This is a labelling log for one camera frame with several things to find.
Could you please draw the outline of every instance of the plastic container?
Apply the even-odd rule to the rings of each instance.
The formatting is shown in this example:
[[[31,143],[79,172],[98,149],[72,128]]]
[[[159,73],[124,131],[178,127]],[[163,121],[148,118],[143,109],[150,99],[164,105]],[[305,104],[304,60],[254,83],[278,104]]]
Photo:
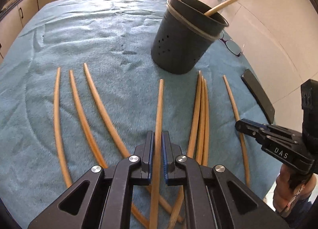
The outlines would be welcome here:
[[[228,22],[198,0],[170,0],[151,48],[153,61],[173,74],[189,72]]]

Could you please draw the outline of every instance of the triangular cutout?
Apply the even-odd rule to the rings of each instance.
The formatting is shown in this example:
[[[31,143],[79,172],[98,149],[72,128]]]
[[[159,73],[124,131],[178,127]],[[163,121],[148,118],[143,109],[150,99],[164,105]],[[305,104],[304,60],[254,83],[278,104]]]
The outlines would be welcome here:
[[[83,181],[70,195],[58,206],[62,211],[76,216],[80,210],[85,194],[89,187],[89,181]]]
[[[242,191],[242,189],[235,182],[228,181],[227,185],[240,215],[244,215],[257,208],[257,203],[244,191]]]

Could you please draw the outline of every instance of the beige band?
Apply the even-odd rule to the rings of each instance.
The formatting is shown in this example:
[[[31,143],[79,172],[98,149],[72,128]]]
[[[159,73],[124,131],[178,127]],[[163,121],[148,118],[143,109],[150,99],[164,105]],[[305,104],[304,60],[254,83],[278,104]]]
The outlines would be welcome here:
[[[180,21],[182,24],[184,24],[187,28],[189,28],[192,32],[202,36],[203,38],[209,40],[209,41],[215,41],[220,38],[220,35],[218,36],[212,36],[208,33],[202,31],[200,28],[196,27],[194,24],[190,23],[187,19],[185,19],[182,15],[180,15],[170,4],[170,0],[167,0],[167,9],[169,10],[170,14],[174,16],[175,19]]]

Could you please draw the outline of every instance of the silver screw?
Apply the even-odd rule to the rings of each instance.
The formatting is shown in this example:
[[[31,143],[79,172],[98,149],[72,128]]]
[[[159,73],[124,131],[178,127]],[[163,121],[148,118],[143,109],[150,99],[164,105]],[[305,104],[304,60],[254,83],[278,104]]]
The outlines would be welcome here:
[[[186,157],[186,156],[178,156],[178,157],[177,157],[177,160],[178,160],[179,162],[185,162],[185,161],[187,161],[187,157]]]
[[[131,156],[130,158],[129,158],[129,161],[130,162],[137,162],[139,160],[139,157],[138,156]]]
[[[217,172],[224,172],[225,171],[225,167],[223,165],[220,165],[218,164],[216,167],[215,167],[215,170]]]
[[[95,165],[91,168],[91,171],[94,173],[98,173],[101,171],[101,167],[99,165]]]

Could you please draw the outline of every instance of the eyeglasses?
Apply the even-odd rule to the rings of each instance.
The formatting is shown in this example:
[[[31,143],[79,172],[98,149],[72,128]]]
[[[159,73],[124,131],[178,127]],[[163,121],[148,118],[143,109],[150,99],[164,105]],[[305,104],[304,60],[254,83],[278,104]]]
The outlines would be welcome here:
[[[238,46],[232,39],[231,37],[227,34],[224,33],[222,30],[220,33],[220,40],[225,44],[225,46],[230,50],[231,53],[233,53],[235,56],[239,57],[243,53],[244,50],[244,44],[243,44],[243,50],[241,49],[240,46]]]

